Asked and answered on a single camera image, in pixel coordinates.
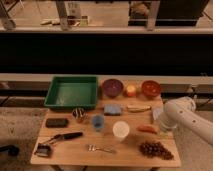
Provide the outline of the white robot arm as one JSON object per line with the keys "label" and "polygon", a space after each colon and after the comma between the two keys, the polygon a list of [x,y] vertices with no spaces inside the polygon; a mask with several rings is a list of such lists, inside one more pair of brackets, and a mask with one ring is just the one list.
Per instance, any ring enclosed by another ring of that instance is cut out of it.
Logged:
{"label": "white robot arm", "polygon": [[168,132],[180,123],[213,146],[213,122],[195,113],[196,103],[190,97],[168,100],[163,105],[163,112],[158,117],[159,128]]}

